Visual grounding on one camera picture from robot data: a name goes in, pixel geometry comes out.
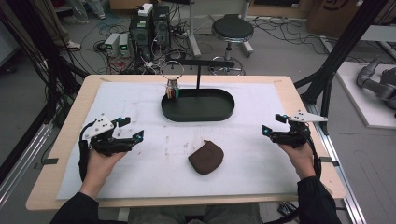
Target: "person's right hand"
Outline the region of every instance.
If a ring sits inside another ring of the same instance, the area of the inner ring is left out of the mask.
[[[314,156],[311,147],[307,143],[297,148],[280,144],[279,146],[288,154],[291,164],[296,169],[300,179],[315,175]]]
[[[98,153],[95,149],[91,149],[87,175],[79,191],[95,200],[113,167],[125,154],[126,152],[119,152],[108,157]]]

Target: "power supply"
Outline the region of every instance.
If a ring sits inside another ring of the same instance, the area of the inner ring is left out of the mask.
[[[120,53],[121,57],[131,56],[131,41],[128,34],[120,34]]]
[[[115,58],[120,53],[120,34],[111,34],[106,40],[105,47],[109,57]]]

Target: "brown pouch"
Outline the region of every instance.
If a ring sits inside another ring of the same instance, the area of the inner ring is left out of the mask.
[[[189,156],[189,161],[194,170],[200,175],[207,175],[221,165],[224,152],[211,141]]]

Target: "cardboard box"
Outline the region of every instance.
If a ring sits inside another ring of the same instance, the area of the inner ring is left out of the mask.
[[[264,16],[264,17],[283,17],[302,19],[308,16],[308,13],[302,12],[297,7],[277,7],[250,4],[247,14],[249,16]]]
[[[302,12],[310,12],[312,7],[314,6],[315,1],[313,0],[300,0],[298,3],[298,8]]]
[[[359,9],[357,0],[319,0],[308,15],[306,29],[316,35],[340,37]]]
[[[111,9],[132,9],[150,2],[150,0],[109,0]]]
[[[388,0],[387,4],[384,6],[384,8],[382,8],[381,12],[378,14],[378,16],[375,18],[374,23],[378,24],[381,20],[382,17],[387,13],[387,11],[391,8],[392,4],[393,4],[393,0]],[[385,18],[385,20],[383,21],[383,23],[387,24],[390,21],[392,21],[394,18],[396,17],[396,8],[394,8],[389,15]]]

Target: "black sleeve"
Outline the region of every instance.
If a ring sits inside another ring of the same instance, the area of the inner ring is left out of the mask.
[[[55,214],[50,224],[99,224],[99,203],[78,192]]]
[[[341,223],[332,195],[316,176],[298,182],[298,198],[302,224]]]

